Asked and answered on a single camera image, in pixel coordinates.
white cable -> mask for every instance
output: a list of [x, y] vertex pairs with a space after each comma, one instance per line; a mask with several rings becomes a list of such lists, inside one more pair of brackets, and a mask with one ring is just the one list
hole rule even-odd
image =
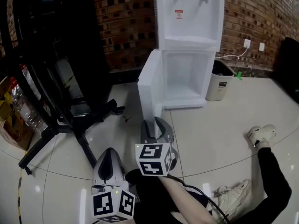
[[236, 56], [238, 58], [238, 60], [240, 59], [241, 56], [243, 56], [248, 50], [248, 47], [246, 48], [246, 50], [244, 51], [244, 53], [242, 55], [236, 56], [236, 55], [226, 55], [226, 56], [220, 56], [220, 57], [216, 57], [215, 59], [220, 59], [220, 58], [225, 58], [225, 57], [229, 57], [229, 56]]

white sneaker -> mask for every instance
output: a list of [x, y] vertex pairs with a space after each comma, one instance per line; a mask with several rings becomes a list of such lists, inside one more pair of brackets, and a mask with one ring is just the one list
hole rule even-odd
[[276, 136], [276, 127], [274, 125], [266, 125], [264, 128], [254, 126], [247, 134], [249, 140], [256, 147], [260, 142], [269, 142]]
[[[218, 206], [229, 220], [235, 218], [237, 214], [236, 209], [242, 204], [247, 195], [250, 193], [250, 187], [251, 180], [246, 179], [233, 189], [222, 186], [214, 192], [215, 196], [218, 197], [219, 200]], [[215, 207], [212, 208], [212, 216], [217, 223], [223, 223], [224, 217]]]

green object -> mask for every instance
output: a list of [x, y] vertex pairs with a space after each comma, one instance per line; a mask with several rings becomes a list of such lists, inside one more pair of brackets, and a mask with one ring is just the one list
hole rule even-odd
[[241, 77], [241, 76], [242, 76], [242, 72], [239, 71], [239, 72], [238, 72], [238, 75], [237, 75], [237, 77], [238, 77], [239, 80], [242, 80], [242, 77]]

trash can label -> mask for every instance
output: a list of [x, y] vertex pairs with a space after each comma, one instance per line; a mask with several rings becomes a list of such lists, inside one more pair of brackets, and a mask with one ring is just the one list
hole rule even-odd
[[227, 82], [220, 82], [219, 83], [219, 86], [221, 86], [221, 87], [226, 87], [226, 85], [227, 85]]

black cable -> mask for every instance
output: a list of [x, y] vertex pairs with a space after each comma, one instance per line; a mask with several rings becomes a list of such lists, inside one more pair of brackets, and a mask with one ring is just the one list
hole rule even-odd
[[227, 216], [223, 213], [223, 211], [220, 209], [220, 207], [218, 207], [217, 205], [216, 205], [216, 203], [211, 199], [211, 198], [209, 198], [202, 190], [200, 190], [200, 189], [198, 189], [198, 188], [196, 188], [196, 187], [194, 187], [194, 186], [191, 186], [191, 185], [187, 185], [187, 184], [185, 184], [185, 182], [183, 181], [183, 180], [181, 180], [181, 179], [179, 179], [179, 178], [177, 178], [177, 177], [174, 177], [174, 176], [171, 176], [170, 174], [168, 174], [167, 175], [167, 177], [168, 178], [171, 178], [171, 179], [173, 179], [173, 180], [175, 180], [175, 181], [177, 181], [177, 182], [179, 182], [179, 183], [181, 183], [184, 187], [186, 187], [186, 188], [192, 188], [192, 189], [194, 189], [194, 190], [196, 190], [196, 191], [198, 191], [198, 192], [200, 192], [202, 195], [204, 195], [208, 200], [209, 200], [209, 202], [211, 203], [211, 204], [213, 204], [213, 206], [223, 215], [223, 217], [224, 217], [224, 219], [226, 220], [226, 222], [228, 223], [228, 224], [231, 224], [231, 222], [230, 222], [230, 220], [227, 218]]

